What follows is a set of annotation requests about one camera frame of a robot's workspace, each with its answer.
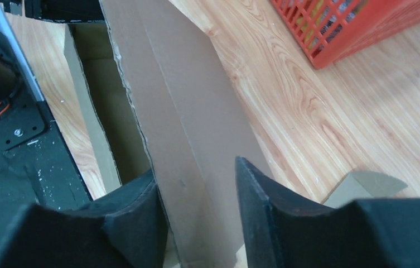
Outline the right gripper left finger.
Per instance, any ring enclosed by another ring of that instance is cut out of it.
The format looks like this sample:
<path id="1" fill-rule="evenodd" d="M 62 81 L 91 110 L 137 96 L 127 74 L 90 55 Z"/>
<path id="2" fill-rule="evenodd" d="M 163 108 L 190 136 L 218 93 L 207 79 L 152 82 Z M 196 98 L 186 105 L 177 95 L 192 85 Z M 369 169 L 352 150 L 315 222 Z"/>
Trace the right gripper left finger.
<path id="1" fill-rule="evenodd" d="M 151 170 L 75 210 L 0 203 L 0 267 L 162 267 L 167 235 Z"/>

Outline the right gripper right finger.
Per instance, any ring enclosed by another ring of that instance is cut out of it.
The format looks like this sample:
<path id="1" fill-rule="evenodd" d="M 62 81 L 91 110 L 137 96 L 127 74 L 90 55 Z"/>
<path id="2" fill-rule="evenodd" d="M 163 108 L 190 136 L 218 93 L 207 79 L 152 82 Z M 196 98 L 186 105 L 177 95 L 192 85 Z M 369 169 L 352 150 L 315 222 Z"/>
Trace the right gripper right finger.
<path id="1" fill-rule="evenodd" d="M 249 267 L 420 267 L 420 198 L 314 202 L 235 159 Z"/>

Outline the cardboard box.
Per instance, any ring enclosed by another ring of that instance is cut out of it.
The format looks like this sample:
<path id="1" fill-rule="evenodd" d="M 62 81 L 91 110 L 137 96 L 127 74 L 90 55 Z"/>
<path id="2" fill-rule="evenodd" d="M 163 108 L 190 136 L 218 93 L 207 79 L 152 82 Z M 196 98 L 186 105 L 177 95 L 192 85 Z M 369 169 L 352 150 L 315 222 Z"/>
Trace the cardboard box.
<path id="1" fill-rule="evenodd" d="M 200 1 L 99 5 L 182 266 L 255 267 L 240 209 L 255 207 L 251 169 L 271 170 L 221 62 L 222 25 Z"/>

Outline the cardboard sheet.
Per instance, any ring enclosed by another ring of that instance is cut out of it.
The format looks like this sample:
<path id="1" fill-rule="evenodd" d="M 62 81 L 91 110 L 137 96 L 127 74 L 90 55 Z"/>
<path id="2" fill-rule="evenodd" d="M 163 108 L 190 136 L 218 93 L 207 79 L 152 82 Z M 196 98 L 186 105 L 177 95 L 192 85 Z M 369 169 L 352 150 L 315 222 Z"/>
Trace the cardboard sheet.
<path id="1" fill-rule="evenodd" d="M 406 182 L 385 173 L 351 171 L 339 182 L 323 205 L 338 208 L 354 199 L 388 198 L 407 187 Z"/>

